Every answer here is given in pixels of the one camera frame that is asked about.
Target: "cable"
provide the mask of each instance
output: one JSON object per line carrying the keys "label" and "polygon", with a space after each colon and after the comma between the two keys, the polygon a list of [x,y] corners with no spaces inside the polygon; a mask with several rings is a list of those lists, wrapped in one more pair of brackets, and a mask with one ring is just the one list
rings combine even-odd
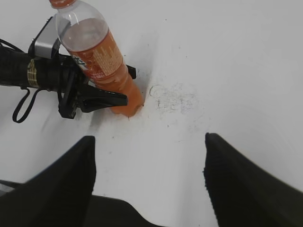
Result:
{"label": "cable", "polygon": [[0,39],[0,43],[1,43],[1,44],[4,44],[4,45],[6,45],[6,46],[9,46],[10,48],[14,49],[15,51],[24,53],[23,50],[17,48],[17,47],[14,46],[13,44],[10,44],[9,42],[6,42],[6,41],[3,40],[3,39]]}

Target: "orange liquid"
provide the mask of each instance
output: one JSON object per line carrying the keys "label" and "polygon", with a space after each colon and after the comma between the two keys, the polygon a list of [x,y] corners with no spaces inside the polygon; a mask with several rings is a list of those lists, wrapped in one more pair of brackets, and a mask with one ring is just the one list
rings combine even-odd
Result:
{"label": "orange liquid", "polygon": [[[81,29],[88,29],[93,25],[94,30],[98,30],[98,27],[104,27],[104,24],[95,19],[86,19],[81,21],[78,25],[72,26],[67,31],[66,42],[69,44],[77,44],[78,46],[84,44],[81,35],[76,34]],[[69,40],[68,37],[72,36],[79,40]],[[86,36],[89,39],[93,39],[94,36]],[[85,75],[92,79],[96,87],[112,92],[122,93],[128,98],[127,106],[115,106],[112,107],[114,113],[123,114],[127,117],[134,116],[137,110],[143,105],[143,97],[139,88],[134,84],[133,79],[128,73],[128,68],[123,61],[123,57],[116,45],[115,40],[112,37],[110,31],[108,31],[105,38],[94,47],[84,51],[70,51],[69,53],[73,59],[77,62]]]}
{"label": "orange liquid", "polygon": [[128,68],[124,63],[113,75],[108,78],[95,80],[95,84],[100,89],[122,93],[127,96],[127,106],[115,106],[111,108],[116,114],[132,117],[143,105],[142,94],[139,88],[134,84],[131,75],[128,73]]}

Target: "white surface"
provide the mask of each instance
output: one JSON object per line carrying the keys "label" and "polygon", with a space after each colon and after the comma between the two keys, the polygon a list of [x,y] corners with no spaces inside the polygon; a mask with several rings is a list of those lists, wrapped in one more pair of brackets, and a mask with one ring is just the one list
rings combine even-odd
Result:
{"label": "white surface", "polygon": [[[145,106],[130,120],[105,110],[71,121],[55,93],[41,92],[15,124],[24,92],[1,87],[0,179],[25,182],[95,135],[95,194],[126,200],[158,225],[216,227],[202,174],[211,131],[303,190],[301,0],[87,2],[140,70]],[[1,5],[0,37],[24,51],[54,13],[47,0]]]}

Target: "black cable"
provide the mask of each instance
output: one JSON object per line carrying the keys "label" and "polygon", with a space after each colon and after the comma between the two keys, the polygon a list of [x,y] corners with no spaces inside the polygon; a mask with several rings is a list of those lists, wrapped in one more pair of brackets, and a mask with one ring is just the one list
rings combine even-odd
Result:
{"label": "black cable", "polygon": [[16,122],[16,123],[22,123],[23,121],[25,121],[25,119],[28,117],[30,111],[31,111],[32,108],[33,108],[33,105],[34,105],[34,102],[35,102],[35,99],[36,99],[36,96],[37,96],[38,92],[45,90],[45,89],[41,89],[41,88],[40,88],[40,89],[38,89],[38,90],[34,93],[33,98],[32,98],[32,100],[30,101],[30,104],[29,104],[27,110],[25,111],[24,115],[23,115],[19,120],[17,120],[17,117],[18,117],[18,114],[19,114],[19,112],[20,112],[20,110],[21,110],[21,107],[23,106],[25,100],[28,98],[28,96],[29,96],[29,94],[30,94],[30,91],[29,91],[28,88],[22,87],[21,89],[22,89],[22,90],[27,90],[27,94],[21,99],[21,101],[19,102],[19,104],[17,105],[17,107],[16,107],[16,109],[15,109],[15,111],[14,111],[14,113],[13,113],[13,121]]}
{"label": "black cable", "polygon": [[6,41],[3,40],[3,39],[0,39],[0,43],[1,43],[1,44],[4,44],[4,45],[6,45],[6,46],[9,46],[10,48],[14,49],[15,51],[24,53],[23,50],[17,48],[17,47],[14,46],[13,44],[10,44],[9,42],[6,42]]}

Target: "bottle label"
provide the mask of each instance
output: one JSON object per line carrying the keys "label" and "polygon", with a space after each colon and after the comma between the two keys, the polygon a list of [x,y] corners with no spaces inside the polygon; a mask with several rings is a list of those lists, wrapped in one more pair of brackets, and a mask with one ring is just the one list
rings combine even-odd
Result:
{"label": "bottle label", "polygon": [[93,80],[110,76],[123,63],[123,56],[110,31],[97,46],[81,52],[70,51],[70,54],[85,75]]}

